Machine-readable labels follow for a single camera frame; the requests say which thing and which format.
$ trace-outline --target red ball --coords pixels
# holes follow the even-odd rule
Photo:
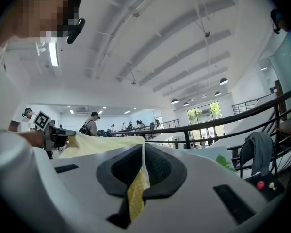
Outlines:
[[[264,188],[264,186],[265,186],[264,181],[259,181],[257,183],[257,190],[259,190],[259,191],[262,190]]]

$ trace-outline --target ceiling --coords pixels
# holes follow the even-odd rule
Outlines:
[[[50,62],[47,44],[40,56],[33,40],[14,40],[8,48],[28,70],[33,85],[51,78],[62,83],[69,77],[82,87],[83,76],[92,84],[118,83],[132,92],[147,87],[148,93],[170,101],[204,94],[210,100],[216,91],[228,93],[227,85],[218,85],[221,78],[233,85],[245,68],[235,62],[240,49],[235,41],[247,40],[237,29],[243,19],[239,7],[239,0],[82,0],[80,16],[86,24],[74,44],[58,39],[58,67]],[[121,115],[129,109],[121,107],[110,108],[110,113]]]
[[[138,112],[141,109],[134,108],[117,108],[117,107],[106,107],[104,109],[102,106],[86,106],[86,105],[51,105],[55,111],[58,111],[62,114],[71,114],[70,110],[73,110],[75,116],[90,116],[94,111],[100,112],[103,111],[100,115],[102,117],[113,117],[113,116],[130,116],[132,113]]]

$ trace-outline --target black chair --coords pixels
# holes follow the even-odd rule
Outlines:
[[[276,157],[274,147],[273,147],[273,156]],[[248,140],[243,144],[241,152],[240,152],[240,177],[241,178],[243,178],[243,165],[252,159],[254,159],[254,145],[250,140]],[[276,175],[277,174],[276,161],[273,162],[273,165],[275,167],[275,175]],[[274,175],[270,171],[265,176],[261,176],[261,174],[259,173],[244,180],[249,182],[254,187],[257,186],[257,183],[259,181],[264,181],[265,186],[262,190],[260,190],[260,192],[268,201],[271,201],[272,199],[274,199],[275,197],[277,197],[278,195],[280,195],[281,193],[285,191],[284,186],[280,183],[278,179],[274,177]],[[275,191],[268,187],[271,182],[274,182],[274,187],[276,187]]]

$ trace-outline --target person wearing cap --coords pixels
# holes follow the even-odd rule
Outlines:
[[[98,121],[98,119],[100,119],[100,116],[98,112],[94,111],[91,113],[91,116],[85,122],[85,125],[87,129],[90,131],[91,136],[98,136],[97,135],[98,130],[95,123],[95,121]]]
[[[34,131],[35,124],[33,122],[35,121],[35,119],[37,117],[36,114],[32,111],[31,108],[26,108],[22,115],[23,115],[23,117],[26,117],[29,119],[28,128],[30,129],[30,131]]]
[[[80,3],[81,0],[14,0],[0,18],[0,115],[5,115],[0,117],[0,130],[8,129],[16,108],[28,92],[28,86],[19,85],[29,76],[27,71],[6,54],[9,39],[34,38],[40,42],[50,36],[66,36],[78,21]],[[41,131],[20,135],[33,146],[37,144],[32,139],[43,139]]]

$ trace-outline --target yellow cloth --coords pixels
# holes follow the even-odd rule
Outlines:
[[[92,137],[81,133],[76,133],[75,136],[69,137],[69,144],[64,152],[59,156],[59,159],[103,153],[134,144],[142,144],[144,153],[145,140],[142,137]],[[144,156],[143,160],[143,167],[141,167],[135,180],[127,190],[129,215],[132,222],[136,219],[144,207],[142,200],[143,191],[150,187],[149,180],[144,169]]]

